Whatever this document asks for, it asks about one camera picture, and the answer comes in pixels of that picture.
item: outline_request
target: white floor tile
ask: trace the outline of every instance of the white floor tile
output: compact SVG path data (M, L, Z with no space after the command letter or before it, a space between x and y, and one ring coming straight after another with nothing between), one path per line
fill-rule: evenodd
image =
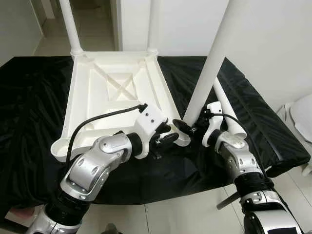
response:
M70 43L67 37L43 38L34 56L70 55Z
M80 43L84 51L113 51L114 40L112 36L80 37Z
M225 189L225 191L227 193L227 196L231 196L233 193L236 192L236 187L235 187L234 184L230 184L228 186L225 186L224 189ZM241 226L244 227L244 216L245 215L242 212L242 207L241 207L241 205L239 203L239 200L240 199L237 199L236 201L234 201L231 204L231 206L234 208L236 216L238 217Z
M84 216L78 234L100 234L108 223L114 223L124 234L148 234L144 205L92 204Z
M73 12L74 21L76 25L77 32L79 34L80 30L80 18ZM60 14L56 19L46 19L42 26L43 34L47 37L67 37L67 31L65 27L65 22L63 15Z
M312 207L288 173L273 179L275 189L288 204L303 231L312 230Z
M150 234L242 234L232 206L217 210L224 198L226 193L219 188L147 204Z
M288 171L288 174L308 200L310 206L312 206L312 173L307 176L302 176L302 170L303 167L301 166L295 167Z
M80 22L79 36L98 37L113 34L112 19L103 7L77 10L76 15Z

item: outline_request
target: doorway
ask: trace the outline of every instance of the doorway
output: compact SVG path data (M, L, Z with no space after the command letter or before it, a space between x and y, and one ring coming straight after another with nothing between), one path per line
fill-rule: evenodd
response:
M42 16L44 6L40 6L40 1L42 4L43 1L54 0L32 1L35 1L34 10L38 22L42 22L45 18L41 26L44 37L35 56L70 55L70 43L59 0L55 0L54 17L47 17L46 14L45 17ZM116 50L110 2L110 0L70 0L78 37L84 51Z

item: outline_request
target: white pipe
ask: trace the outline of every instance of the white pipe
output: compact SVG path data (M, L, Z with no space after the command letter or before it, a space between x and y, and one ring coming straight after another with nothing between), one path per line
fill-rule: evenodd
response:
M53 8L50 0L41 0L43 10L47 19L55 19Z
M204 67L201 70L190 103L183 117L183 122L187 123L189 126L193 126L199 117L201 108L206 102L208 94L213 86L215 76L218 74L221 67L222 61L219 61L218 64L219 66L215 66L215 64L209 60L208 55Z
M79 55L83 52L83 50L80 46L80 41L78 38L78 33L69 0L60 0L59 3L62 9L66 30L71 45L70 53L73 56Z
M231 115L237 119L236 114L235 114L228 98L226 97L225 92L224 92L218 78L215 78L215 80L214 80L214 91L215 91L215 94L218 98L218 101L221 102L222 112L224 114ZM234 120L232 120L228 117L225 117L225 121L228 125L228 131L231 134L237 135L238 137L240 137L242 139L246 138L246 136L247 136L246 132L244 131L244 129L242 129L242 127L238 123L236 123Z

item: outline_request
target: wrinkled black fabric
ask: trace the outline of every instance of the wrinkled black fabric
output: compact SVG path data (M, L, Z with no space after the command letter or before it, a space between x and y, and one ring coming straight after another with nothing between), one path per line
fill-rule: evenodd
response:
M205 57L158 57L181 117ZM14 58L0 68L0 215L11 207L45 203L58 186L63 165L50 154L62 131L73 62L71 57ZM271 176L309 160L300 143L243 74L225 59L218 74L234 111L258 143ZM213 90L207 102L215 101ZM143 204L224 186L224 161L192 142L171 145L145 159L130 159L111 172L95 203Z
M62 168L50 154L61 134L71 57L13 58L0 68L0 202L47 201Z
M256 142L264 167L272 166L267 171L268 176L278 176L310 160L308 152L292 132L227 58L217 77L237 118Z

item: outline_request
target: tiled floor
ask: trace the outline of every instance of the tiled floor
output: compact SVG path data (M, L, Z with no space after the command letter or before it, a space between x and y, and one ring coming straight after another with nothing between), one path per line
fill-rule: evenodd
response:
M103 7L92 10L75 10L74 18L83 50L114 50L112 20ZM44 37L34 56L70 55L70 44L61 15L57 19L47 19L42 29Z

